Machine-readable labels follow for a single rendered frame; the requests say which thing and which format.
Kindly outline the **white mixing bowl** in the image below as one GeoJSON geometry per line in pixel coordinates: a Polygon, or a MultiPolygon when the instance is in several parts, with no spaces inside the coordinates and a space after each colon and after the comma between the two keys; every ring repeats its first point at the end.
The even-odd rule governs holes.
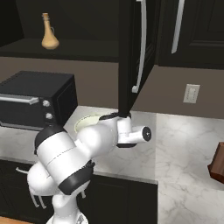
{"type": "Polygon", "coordinates": [[[100,115],[87,115],[87,116],[82,117],[74,125],[74,131],[76,133],[78,133],[80,130],[82,130],[83,128],[85,128],[89,125],[97,124],[100,117],[101,117],[100,115]]]}

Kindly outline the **dark open cabinet door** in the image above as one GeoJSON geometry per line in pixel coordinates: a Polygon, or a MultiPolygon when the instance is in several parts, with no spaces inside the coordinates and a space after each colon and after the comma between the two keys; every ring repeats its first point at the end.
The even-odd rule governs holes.
{"type": "Polygon", "coordinates": [[[143,75],[138,93],[132,93],[137,84],[141,49],[141,4],[136,0],[119,2],[119,71],[118,113],[127,117],[146,82],[156,58],[158,22],[161,0],[146,0],[147,38],[143,75]]]}

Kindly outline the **tan ceramic bottle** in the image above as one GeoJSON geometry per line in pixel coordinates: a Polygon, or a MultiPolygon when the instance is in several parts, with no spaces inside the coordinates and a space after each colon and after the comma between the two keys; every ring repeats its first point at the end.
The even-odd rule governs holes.
{"type": "Polygon", "coordinates": [[[60,42],[54,35],[54,29],[50,25],[49,15],[45,12],[42,14],[42,17],[44,21],[45,33],[41,45],[47,50],[54,50],[60,45],[60,42]]]}

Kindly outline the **dark closed cabinet door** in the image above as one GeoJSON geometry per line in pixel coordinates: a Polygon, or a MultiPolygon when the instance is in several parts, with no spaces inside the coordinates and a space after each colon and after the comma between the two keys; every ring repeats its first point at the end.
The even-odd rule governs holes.
{"type": "Polygon", "coordinates": [[[185,0],[178,40],[172,41],[179,0],[165,0],[158,64],[224,70],[224,0],[185,0]]]}

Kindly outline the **dark base cabinets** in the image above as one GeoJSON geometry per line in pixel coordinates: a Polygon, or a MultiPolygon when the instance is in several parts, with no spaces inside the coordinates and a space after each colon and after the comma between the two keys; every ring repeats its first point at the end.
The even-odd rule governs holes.
{"type": "MultiPolygon", "coordinates": [[[[46,224],[53,216],[52,198],[44,197],[46,209],[35,207],[26,182],[30,164],[0,159],[0,215],[32,224],[46,224]]],[[[77,196],[88,224],[158,224],[158,184],[140,178],[94,174],[86,198],[77,196]]]]}

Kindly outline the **black toaster oven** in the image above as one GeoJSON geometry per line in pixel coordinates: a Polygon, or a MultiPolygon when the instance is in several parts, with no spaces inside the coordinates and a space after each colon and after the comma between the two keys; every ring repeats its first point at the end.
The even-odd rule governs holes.
{"type": "Polygon", "coordinates": [[[78,106],[75,79],[70,73],[20,71],[0,83],[0,94],[38,97],[38,103],[0,101],[2,127],[42,130],[48,125],[64,126],[78,106]],[[44,107],[43,101],[50,102],[44,107]],[[53,118],[46,119],[46,113],[53,118]]]}

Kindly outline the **brown wooden block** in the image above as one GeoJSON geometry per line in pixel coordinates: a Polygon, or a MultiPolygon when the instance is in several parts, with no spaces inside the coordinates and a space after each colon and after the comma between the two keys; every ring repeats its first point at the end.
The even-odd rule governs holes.
{"type": "Polygon", "coordinates": [[[224,184],[224,142],[219,142],[213,161],[207,168],[212,179],[224,184]]]}

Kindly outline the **white wall outlet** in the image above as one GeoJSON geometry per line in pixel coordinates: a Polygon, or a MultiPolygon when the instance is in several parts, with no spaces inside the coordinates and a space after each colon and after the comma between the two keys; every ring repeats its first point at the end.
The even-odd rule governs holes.
{"type": "Polygon", "coordinates": [[[200,85],[187,84],[185,88],[184,103],[195,103],[200,91],[200,85]]]}

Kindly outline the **dark open wall cabinet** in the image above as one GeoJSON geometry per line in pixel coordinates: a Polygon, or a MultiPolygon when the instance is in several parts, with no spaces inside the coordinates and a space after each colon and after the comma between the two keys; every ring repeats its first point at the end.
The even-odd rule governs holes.
{"type": "Polygon", "coordinates": [[[117,62],[119,0],[0,0],[0,56],[117,62]],[[44,21],[59,41],[42,45],[44,21]]]}

